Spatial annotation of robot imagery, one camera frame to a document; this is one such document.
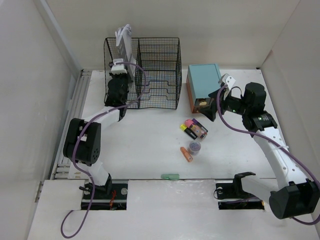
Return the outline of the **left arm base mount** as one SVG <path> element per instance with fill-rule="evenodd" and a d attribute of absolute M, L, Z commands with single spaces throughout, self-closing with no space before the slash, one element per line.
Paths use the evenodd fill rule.
<path fill-rule="evenodd" d="M 79 189 L 82 193 L 81 210 L 87 210 L 92 196 L 92 184 L 87 182 Z M 116 180 L 112 183 L 109 194 L 96 190 L 90 210 L 94 211 L 124 211 L 127 209 L 128 181 Z"/>

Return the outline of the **clear jar of coloured pins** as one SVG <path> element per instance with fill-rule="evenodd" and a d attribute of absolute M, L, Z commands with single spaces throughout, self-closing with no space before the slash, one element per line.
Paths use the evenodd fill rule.
<path fill-rule="evenodd" d="M 201 143 L 197 140 L 193 140 L 189 143 L 188 145 L 188 152 L 192 155 L 192 156 L 196 156 L 200 150 L 201 150 Z"/>

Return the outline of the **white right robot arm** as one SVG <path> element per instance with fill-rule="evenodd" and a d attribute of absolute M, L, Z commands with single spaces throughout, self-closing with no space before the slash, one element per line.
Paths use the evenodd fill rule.
<path fill-rule="evenodd" d="M 251 194 L 266 202 L 278 219 L 297 220 L 298 216 L 311 214 L 320 200 L 320 182 L 314 174 L 286 148 L 275 119 L 265 111 L 267 93 L 263 85 L 250 82 L 243 96 L 231 95 L 232 88 L 222 83 L 208 96 L 210 105 L 200 109 L 212 122 L 226 111 L 242 117 L 244 130 L 221 121 L 229 129 L 250 135 L 264 153 L 277 181 L 277 187 L 263 184 L 255 173 L 235 175 L 232 193 L 237 197 Z"/>

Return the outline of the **blue and orange drawer box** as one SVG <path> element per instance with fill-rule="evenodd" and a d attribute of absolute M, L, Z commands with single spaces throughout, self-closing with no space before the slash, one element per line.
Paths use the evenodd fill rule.
<path fill-rule="evenodd" d="M 188 66 L 186 89 L 193 114 L 211 103 L 209 94 L 220 88 L 220 67 L 217 63 L 191 64 Z"/>

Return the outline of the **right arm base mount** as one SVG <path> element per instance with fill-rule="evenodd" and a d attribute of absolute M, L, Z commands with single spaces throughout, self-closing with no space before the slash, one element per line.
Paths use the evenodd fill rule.
<path fill-rule="evenodd" d="M 262 200 L 236 189 L 236 184 L 232 181 L 218 181 L 215 183 L 216 189 L 213 196 L 218 200 L 219 210 L 264 210 L 265 205 Z"/>

